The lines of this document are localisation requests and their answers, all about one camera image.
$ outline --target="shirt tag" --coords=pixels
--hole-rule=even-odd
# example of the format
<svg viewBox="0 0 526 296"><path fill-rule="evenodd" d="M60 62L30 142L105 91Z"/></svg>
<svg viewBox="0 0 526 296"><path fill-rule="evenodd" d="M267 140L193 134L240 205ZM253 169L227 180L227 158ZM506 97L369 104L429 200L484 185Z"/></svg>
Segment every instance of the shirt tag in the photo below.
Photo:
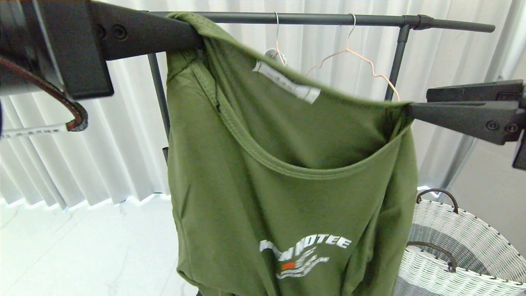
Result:
<svg viewBox="0 0 526 296"><path fill-rule="evenodd" d="M283 74L279 73L268 64L258 61L256 67L252 70L253 72L258 72L265 75L270 80L274 81L277 85L281 86L283 89L288 92L295 94L297 98L308 102L309 104L314 103L314 101L320 95L320 89L312 86L298 85Z"/></svg>

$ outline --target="green t-shirt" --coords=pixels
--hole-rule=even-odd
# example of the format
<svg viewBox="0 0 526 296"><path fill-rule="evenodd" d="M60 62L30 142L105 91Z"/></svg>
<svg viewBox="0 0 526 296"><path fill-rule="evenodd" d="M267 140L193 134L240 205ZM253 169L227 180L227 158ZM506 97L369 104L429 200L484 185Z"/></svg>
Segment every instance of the green t-shirt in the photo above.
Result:
<svg viewBox="0 0 526 296"><path fill-rule="evenodd" d="M204 296L392 294L417 186L406 103L350 97L206 18L169 17L205 42L166 55L178 273Z"/></svg>

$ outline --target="clothes rack pole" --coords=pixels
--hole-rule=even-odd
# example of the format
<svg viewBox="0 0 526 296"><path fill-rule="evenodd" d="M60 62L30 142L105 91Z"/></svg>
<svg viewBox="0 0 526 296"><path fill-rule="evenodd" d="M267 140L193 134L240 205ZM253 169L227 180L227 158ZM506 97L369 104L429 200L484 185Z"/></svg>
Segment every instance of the clothes rack pole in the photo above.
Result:
<svg viewBox="0 0 526 296"><path fill-rule="evenodd" d="M156 16L165 17L171 12L149 12ZM204 16L216 23L239 23L239 24L276 24L275 13L247 13L247 12L194 12ZM491 33L495 30L494 25L448 21L445 19L434 19L426 15L354 15L356 17L357 26L391 26L400 27L398 34L398 41L396 51L394 53L393 64L391 66L391 73L389 80L393 85L396 84L400 66L402 64L403 53L408 40L411 29L422 30L429 28L441 29L457 29L461 31L474 31ZM308 14L308 13L280 13L279 23L283 25L352 25L354 18L352 14ZM166 106L166 98L162 88L162 82L159 74L159 66L157 58L148 55L150 61L150 68L154 77L154 84L156 86L157 99L161 109L161 115L168 130L170 127L168 108ZM387 88L385 100L391 101L393 91L390 87ZM167 148L163 149L165 158L167 157Z"/></svg>

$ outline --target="basket handle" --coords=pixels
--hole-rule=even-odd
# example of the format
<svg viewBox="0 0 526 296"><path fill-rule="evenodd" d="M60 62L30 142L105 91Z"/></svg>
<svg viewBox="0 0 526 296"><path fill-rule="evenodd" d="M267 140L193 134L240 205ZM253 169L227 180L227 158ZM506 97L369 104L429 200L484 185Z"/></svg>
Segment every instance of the basket handle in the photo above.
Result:
<svg viewBox="0 0 526 296"><path fill-rule="evenodd" d="M453 256L453 254L444 249L444 248L441 248L435 244L432 244L432 243L427 243L427 242L420 242L420 241L409 241L407 242L407 245L424 245L424 246L428 246L434 250L437 250L439 252L441 252L442 254L446 255L448 258L449 258L449 263L448 263L448 271L449 272L456 272L457 271L457 260L455 259L455 257Z"/></svg>
<svg viewBox="0 0 526 296"><path fill-rule="evenodd" d="M453 197L453 194L451 194L451 192L444 190L444 189L431 188L431 189L427 189L427 190L420 192L417 195L417 203L420 203L422 201L422 195L429 193L429 192L442 192L446 194L447 196L449 196L449 198L451 198L451 200L453 201L453 213L455 214L459 213L459 204L457 203L457 200Z"/></svg>

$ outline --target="white marble floor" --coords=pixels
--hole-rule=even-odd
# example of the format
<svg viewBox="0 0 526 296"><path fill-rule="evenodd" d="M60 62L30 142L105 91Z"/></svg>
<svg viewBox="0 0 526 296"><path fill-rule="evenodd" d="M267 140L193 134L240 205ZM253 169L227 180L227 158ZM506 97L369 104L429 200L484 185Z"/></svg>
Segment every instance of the white marble floor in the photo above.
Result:
<svg viewBox="0 0 526 296"><path fill-rule="evenodd" d="M74 210L0 205L3 296L194 296L169 200Z"/></svg>

